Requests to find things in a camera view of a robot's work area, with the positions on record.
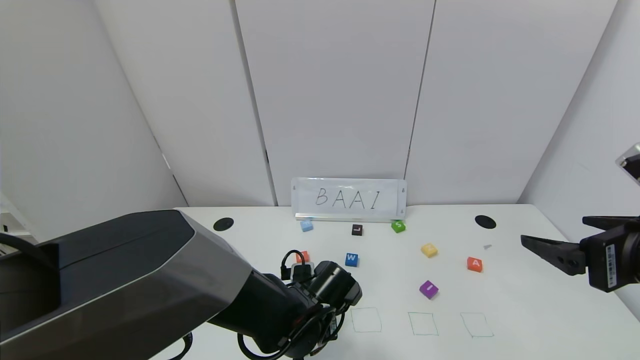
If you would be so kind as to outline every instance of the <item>white table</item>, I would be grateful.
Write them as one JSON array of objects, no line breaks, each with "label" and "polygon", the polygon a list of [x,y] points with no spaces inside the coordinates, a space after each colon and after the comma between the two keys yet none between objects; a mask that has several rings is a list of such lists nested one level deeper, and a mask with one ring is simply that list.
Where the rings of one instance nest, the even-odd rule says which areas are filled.
[{"label": "white table", "polygon": [[[405,232],[363,223],[363,236],[351,235],[351,222],[314,222],[303,233],[285,207],[180,210],[208,229],[233,218],[233,227],[218,234],[261,272],[278,275],[291,249],[309,251],[316,264],[344,265],[347,252],[360,256],[359,267],[348,269],[362,299],[318,360],[640,359],[640,323],[615,294],[591,288],[586,276],[565,275],[521,246],[521,234],[565,240],[531,205],[411,206]],[[497,227],[479,227],[476,215],[492,217]],[[420,252],[429,242],[438,248],[430,259]],[[483,260],[483,273],[467,270],[469,256]],[[418,291],[427,280],[440,288],[433,300]],[[193,334],[187,360],[244,359],[233,332],[204,324]],[[180,341],[154,360],[181,348]]]}]

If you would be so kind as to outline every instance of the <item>green block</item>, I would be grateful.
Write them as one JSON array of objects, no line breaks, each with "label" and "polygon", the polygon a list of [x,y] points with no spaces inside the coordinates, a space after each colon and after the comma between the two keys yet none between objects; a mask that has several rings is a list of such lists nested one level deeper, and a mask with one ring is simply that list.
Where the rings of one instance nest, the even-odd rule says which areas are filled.
[{"label": "green block", "polygon": [[391,228],[397,233],[400,233],[406,230],[406,226],[404,226],[404,222],[402,222],[402,220],[396,220],[392,222]]}]

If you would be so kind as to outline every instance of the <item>red block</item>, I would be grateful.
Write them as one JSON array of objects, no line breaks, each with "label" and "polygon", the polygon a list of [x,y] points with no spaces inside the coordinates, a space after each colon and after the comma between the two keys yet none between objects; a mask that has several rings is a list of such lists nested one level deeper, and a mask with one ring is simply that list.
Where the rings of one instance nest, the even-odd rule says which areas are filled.
[{"label": "red block", "polygon": [[[303,251],[302,255],[305,257],[305,262],[308,263],[310,261],[309,260],[309,253],[306,252],[306,251]],[[296,254],[296,262],[297,263],[301,263],[302,262],[302,260],[300,259],[300,255],[298,255],[298,254]]]},{"label": "red block", "polygon": [[471,271],[482,272],[482,260],[469,257],[467,259],[467,268]]}]

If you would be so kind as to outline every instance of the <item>barcode label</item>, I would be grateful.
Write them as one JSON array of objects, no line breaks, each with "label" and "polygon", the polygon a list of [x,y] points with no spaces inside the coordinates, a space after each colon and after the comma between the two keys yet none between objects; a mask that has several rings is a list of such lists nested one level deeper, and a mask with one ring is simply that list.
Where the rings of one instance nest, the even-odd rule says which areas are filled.
[{"label": "barcode label", "polygon": [[616,277],[616,246],[611,244],[605,248],[607,253],[607,284],[612,288],[618,284]]}]

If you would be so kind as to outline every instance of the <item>purple block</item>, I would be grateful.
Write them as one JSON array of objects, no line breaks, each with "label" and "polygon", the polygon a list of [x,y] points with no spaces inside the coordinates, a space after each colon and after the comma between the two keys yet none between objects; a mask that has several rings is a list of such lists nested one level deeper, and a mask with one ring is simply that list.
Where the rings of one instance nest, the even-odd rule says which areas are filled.
[{"label": "purple block", "polygon": [[432,299],[438,293],[438,288],[431,281],[427,281],[420,286],[420,292]]}]

